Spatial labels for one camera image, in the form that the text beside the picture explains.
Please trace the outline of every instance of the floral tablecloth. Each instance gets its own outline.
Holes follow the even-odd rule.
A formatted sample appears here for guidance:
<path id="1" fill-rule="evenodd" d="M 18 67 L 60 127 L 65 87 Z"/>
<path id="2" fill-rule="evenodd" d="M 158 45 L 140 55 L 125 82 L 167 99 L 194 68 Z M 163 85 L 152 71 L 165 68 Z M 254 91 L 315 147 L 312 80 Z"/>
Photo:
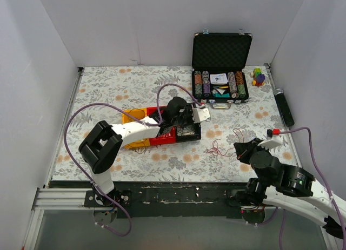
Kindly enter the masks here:
<path id="1" fill-rule="evenodd" d="M 283 127 L 275 103 L 265 67 L 264 86 L 251 85 L 249 73 L 254 66 L 245 67 L 250 100 L 245 104 L 233 104 L 229 110 L 210 109 L 211 121 L 202 123 L 202 139 L 194 142 L 151 146 L 143 151 L 121 149 L 111 167 L 114 181 L 196 181 L 196 182 L 247 182 L 255 177 L 249 165 L 241 164 L 236 155 L 214 156 L 209 152 L 212 142 L 218 139 L 218 149 L 225 153 L 234 142 L 254 137 L 265 139 L 267 129 Z M 74 101 L 75 112 L 82 106 L 95 102 L 109 103 L 122 109 L 156 106 L 156 93 L 160 86 L 175 83 L 191 91 L 192 68 L 137 66 L 137 67 L 86 67 Z M 188 102 L 189 96 L 177 87 L 166 87 L 160 97 L 160 105 L 166 105 L 174 96 Z M 74 156 L 87 169 L 78 146 L 88 132 L 100 120 L 109 124 L 121 123 L 121 114 L 107 107 L 91 107 L 81 112 L 68 132 L 68 144 Z M 271 152 L 285 164 L 296 165 L 295 157 L 286 137 L 282 146 Z M 80 181 L 86 176 L 71 161 L 62 144 L 55 163 L 52 180 Z"/>

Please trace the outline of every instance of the black box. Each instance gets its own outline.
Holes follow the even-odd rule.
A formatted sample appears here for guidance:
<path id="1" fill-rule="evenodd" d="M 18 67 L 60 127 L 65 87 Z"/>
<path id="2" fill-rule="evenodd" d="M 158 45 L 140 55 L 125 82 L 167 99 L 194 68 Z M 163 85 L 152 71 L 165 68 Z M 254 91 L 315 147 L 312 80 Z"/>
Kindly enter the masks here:
<path id="1" fill-rule="evenodd" d="M 249 100 L 249 92 L 243 69 L 248 59 L 252 42 L 250 33 L 196 33 L 194 35 L 194 49 L 192 53 L 192 94 L 196 98 L 195 71 L 208 71 L 210 75 L 218 73 L 238 72 L 243 76 L 245 93 L 244 98 L 220 98 L 211 94 L 196 98 L 199 102 L 213 103 L 246 103 Z"/>

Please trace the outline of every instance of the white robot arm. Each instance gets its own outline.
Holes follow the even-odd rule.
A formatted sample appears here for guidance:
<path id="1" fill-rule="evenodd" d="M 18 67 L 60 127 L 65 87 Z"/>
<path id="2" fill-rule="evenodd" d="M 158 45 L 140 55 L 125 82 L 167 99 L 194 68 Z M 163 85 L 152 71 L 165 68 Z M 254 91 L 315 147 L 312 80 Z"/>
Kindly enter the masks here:
<path id="1" fill-rule="evenodd" d="M 114 189 L 110 167 L 123 146 L 147 138 L 156 138 L 171 131 L 174 126 L 185 127 L 210 119 L 205 105 L 188 104 L 183 98 L 174 97 L 161 109 L 162 123 L 155 112 L 141 121 L 109 125 L 100 121 L 79 146 L 83 159 L 88 163 L 91 176 L 97 186 L 108 194 Z"/>
<path id="2" fill-rule="evenodd" d="M 273 205 L 302 215 L 342 238 L 335 200 L 343 221 L 346 221 L 346 201 L 336 195 L 329 197 L 327 189 L 312 174 L 298 167 L 280 163 L 269 150 L 282 144 L 279 136 L 268 132 L 267 140 L 258 138 L 248 143 L 234 143 L 237 159 L 250 164 L 258 178 L 251 178 L 243 192 L 233 197 L 246 205 Z"/>

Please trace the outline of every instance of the purple cable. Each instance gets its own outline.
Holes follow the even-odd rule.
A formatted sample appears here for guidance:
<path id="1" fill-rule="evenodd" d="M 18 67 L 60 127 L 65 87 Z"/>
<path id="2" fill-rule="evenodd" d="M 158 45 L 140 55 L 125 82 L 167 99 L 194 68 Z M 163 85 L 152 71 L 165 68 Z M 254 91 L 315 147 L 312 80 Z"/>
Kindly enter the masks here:
<path id="1" fill-rule="evenodd" d="M 309 146 L 310 146 L 310 154 L 311 154 L 311 159 L 312 159 L 312 163 L 314 164 L 314 167 L 317 171 L 317 173 L 320 175 L 320 177 L 322 178 L 323 182 L 324 182 L 324 185 L 327 189 L 327 192 L 328 192 L 328 195 L 329 197 L 331 197 L 333 194 L 331 192 L 331 188 L 327 182 L 327 179 L 325 178 L 325 176 L 322 174 L 321 170 L 318 168 L 317 164 L 316 164 L 316 160 L 315 160 L 315 156 L 314 156 L 314 150 L 312 149 L 312 138 L 311 138 L 311 130 L 308 128 L 308 127 L 300 127 L 298 129 L 293 129 L 293 130 L 289 130 L 289 131 L 280 131 L 280 134 L 288 134 L 288 133 L 293 133 L 293 132 L 297 132 L 297 131 L 300 131 L 300 130 L 307 130 L 308 131 L 308 134 L 309 134 Z M 345 230 L 345 223 L 344 223 L 344 220 L 341 216 L 341 213 L 340 213 L 340 210 L 339 210 L 339 207 L 337 206 L 336 204 L 336 201 L 333 199 L 331 201 L 331 203 L 333 204 L 335 210 L 336 210 L 336 213 L 337 213 L 337 216 L 338 218 L 340 219 L 340 225 L 341 225 L 341 229 L 342 229 L 342 235 L 343 235 L 343 245 L 342 245 L 342 250 L 346 250 L 346 230 Z"/>
<path id="2" fill-rule="evenodd" d="M 160 92 L 162 91 L 163 88 L 165 88 L 166 86 L 169 86 L 169 85 L 172 85 L 172 86 L 176 86 L 176 87 L 179 87 L 180 89 L 184 90 L 192 99 L 193 101 L 198 104 L 198 105 L 202 105 L 201 103 L 199 103 L 194 97 L 193 95 L 188 91 L 186 90 L 184 87 L 178 85 L 178 84 L 165 84 L 163 86 L 160 87 L 160 89 L 158 90 L 157 92 L 157 97 L 156 97 L 156 104 L 157 104 L 157 112 L 158 112 L 158 115 L 159 115 L 159 123 L 157 124 L 151 124 L 151 123 L 145 123 L 146 126 L 158 126 L 162 123 L 162 115 L 161 115 L 161 112 L 160 112 L 160 108 L 159 108 L 159 103 L 158 103 L 158 99 L 159 99 L 159 94 Z M 132 220 L 131 220 L 131 217 L 129 215 L 129 213 L 125 210 L 125 208 L 123 206 L 121 206 L 119 203 L 117 203 L 114 199 L 111 199 L 107 194 L 105 194 L 95 183 L 95 181 L 93 180 L 93 178 L 87 173 L 87 171 L 78 163 L 78 161 L 76 160 L 76 158 L 72 155 L 71 153 L 71 150 L 67 144 L 67 132 L 68 132 L 68 129 L 71 125 L 71 122 L 72 120 L 77 116 L 78 113 L 80 113 L 81 111 L 83 111 L 84 109 L 86 108 L 89 108 L 89 107 L 92 107 L 92 106 L 106 106 L 106 107 L 110 107 L 114 110 L 117 110 L 119 112 L 121 112 L 122 114 L 125 114 L 126 116 L 132 118 L 134 121 L 137 121 L 141 124 L 143 124 L 144 122 L 139 120 L 139 119 L 136 119 L 134 118 L 133 116 L 129 115 L 128 113 L 124 112 L 123 110 L 113 106 L 113 105 L 110 105 L 110 104 L 107 104 L 107 103 L 91 103 L 91 104 L 88 104 L 86 106 L 83 106 L 81 107 L 79 110 L 77 110 L 72 116 L 71 118 L 67 121 L 67 124 L 66 124 L 66 127 L 64 129 L 64 145 L 66 147 L 66 151 L 67 153 L 69 154 L 69 156 L 71 157 L 72 161 L 78 166 L 79 169 L 81 169 L 81 171 L 86 175 L 86 177 L 88 177 L 88 179 L 90 180 L 90 182 L 94 185 L 95 189 L 100 193 L 102 194 L 106 199 L 108 199 L 109 201 L 111 201 L 113 204 L 115 204 L 118 208 L 120 208 L 126 215 L 126 217 L 129 219 L 129 229 L 125 232 L 125 233 L 120 233 L 120 232 L 117 232 L 115 231 L 113 228 L 109 227 L 108 225 L 104 225 L 100 222 L 97 222 L 98 225 L 100 225 L 101 227 L 104 227 L 106 229 L 108 229 L 109 231 L 113 232 L 114 234 L 118 235 L 119 237 L 124 237 L 126 235 L 128 235 L 130 232 L 131 232 L 131 229 L 132 229 Z"/>
<path id="3" fill-rule="evenodd" d="M 259 224 L 257 224 L 257 225 L 258 225 L 258 226 L 263 226 L 263 225 L 265 225 L 265 224 L 268 224 L 270 221 L 272 221 L 273 218 L 276 216 L 278 209 L 279 209 L 279 208 L 276 207 L 275 210 L 274 210 L 274 212 L 272 213 L 272 215 L 271 215 L 271 217 L 270 217 L 269 219 L 267 219 L 265 222 L 259 223 Z"/>
<path id="4" fill-rule="evenodd" d="M 283 229 L 285 227 L 285 222 L 286 222 L 286 210 L 283 210 L 283 217 L 282 217 L 282 223 L 281 223 L 281 228 L 280 228 L 280 234 L 279 234 L 279 246 L 280 250 L 283 250 L 282 246 L 282 235 L 283 235 Z"/>

